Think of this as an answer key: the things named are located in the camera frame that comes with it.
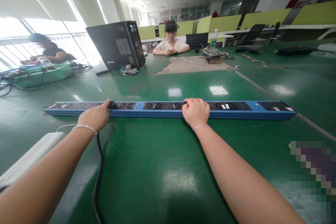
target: bracelet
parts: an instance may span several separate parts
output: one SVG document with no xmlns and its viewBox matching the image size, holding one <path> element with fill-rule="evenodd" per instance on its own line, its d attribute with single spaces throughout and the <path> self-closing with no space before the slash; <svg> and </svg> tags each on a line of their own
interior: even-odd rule
<svg viewBox="0 0 336 224">
<path fill-rule="evenodd" d="M 84 128 L 88 128 L 88 129 L 92 130 L 94 132 L 93 138 L 95 138 L 95 136 L 97 135 L 96 130 L 94 128 L 90 127 L 90 126 L 87 126 L 87 125 L 77 125 L 77 126 L 73 127 L 72 129 L 74 130 L 74 129 L 80 128 L 80 127 L 84 127 Z"/>
<path fill-rule="evenodd" d="M 193 129 L 193 131 L 197 130 L 199 127 L 201 127 L 201 126 L 203 126 L 203 125 L 206 125 L 206 124 L 200 124 L 200 125 L 196 126 L 196 127 Z"/>
</svg>

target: computer tower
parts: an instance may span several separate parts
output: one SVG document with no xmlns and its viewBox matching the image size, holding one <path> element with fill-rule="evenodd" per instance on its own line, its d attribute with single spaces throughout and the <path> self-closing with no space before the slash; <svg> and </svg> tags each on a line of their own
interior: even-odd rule
<svg viewBox="0 0 336 224">
<path fill-rule="evenodd" d="M 103 24 L 86 28 L 108 69 L 122 66 L 142 69 L 146 59 L 135 21 Z"/>
</svg>

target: plastic bottle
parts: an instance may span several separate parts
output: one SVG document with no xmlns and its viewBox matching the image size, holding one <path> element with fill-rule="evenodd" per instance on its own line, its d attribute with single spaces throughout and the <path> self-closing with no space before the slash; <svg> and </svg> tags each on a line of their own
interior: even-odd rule
<svg viewBox="0 0 336 224">
<path fill-rule="evenodd" d="M 212 49 L 215 49 L 216 43 L 217 43 L 217 38 L 218 38 L 218 29 L 215 30 L 215 34 L 211 38 L 209 51 L 211 51 Z"/>
<path fill-rule="evenodd" d="M 51 67 L 53 64 L 50 62 L 50 60 L 48 60 L 46 57 L 44 57 L 43 55 L 39 55 L 36 56 L 38 58 L 38 60 L 44 64 L 46 67 Z"/>
</svg>

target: white cable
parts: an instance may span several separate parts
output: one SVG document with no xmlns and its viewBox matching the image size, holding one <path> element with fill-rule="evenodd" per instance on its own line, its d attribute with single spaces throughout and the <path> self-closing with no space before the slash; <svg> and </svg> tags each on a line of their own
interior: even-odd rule
<svg viewBox="0 0 336 224">
<path fill-rule="evenodd" d="M 58 130 L 59 130 L 60 128 L 63 128 L 63 127 L 66 127 L 66 126 L 74 126 L 74 125 L 77 125 L 77 124 L 68 124 L 68 125 L 63 125 L 63 126 L 59 127 L 59 128 L 56 130 L 56 132 L 58 132 Z"/>
</svg>

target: person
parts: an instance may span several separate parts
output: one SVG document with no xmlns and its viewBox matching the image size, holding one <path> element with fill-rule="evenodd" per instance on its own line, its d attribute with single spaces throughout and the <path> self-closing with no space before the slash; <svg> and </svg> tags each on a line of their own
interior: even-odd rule
<svg viewBox="0 0 336 224">
<path fill-rule="evenodd" d="M 184 53 L 189 51 L 189 45 L 186 44 L 184 39 L 175 39 L 176 32 L 179 26 L 174 20 L 169 20 L 164 24 L 164 30 L 168 40 L 163 40 L 154 48 L 154 54 L 163 54 L 167 56 Z"/>
<path fill-rule="evenodd" d="M 37 43 L 39 46 L 44 48 L 43 55 L 50 60 L 51 63 L 57 63 L 61 64 L 65 61 L 73 61 L 76 60 L 76 58 L 72 54 L 66 53 L 63 49 L 59 48 L 54 42 L 51 42 L 51 40 L 40 33 L 34 33 L 28 37 L 28 40 L 30 40 L 33 43 Z M 36 61 L 37 57 L 32 56 L 30 57 L 31 61 Z"/>
<path fill-rule="evenodd" d="M 207 124 L 208 103 L 195 98 L 184 101 L 183 117 L 198 137 L 219 189 L 237 221 L 240 224 L 303 224 L 281 194 Z M 83 112 L 78 125 L 87 125 L 96 132 L 103 129 L 109 120 L 109 102 L 106 100 Z M 93 137 L 94 131 L 90 128 L 73 129 L 1 193 L 1 223 L 47 223 Z"/>
</svg>

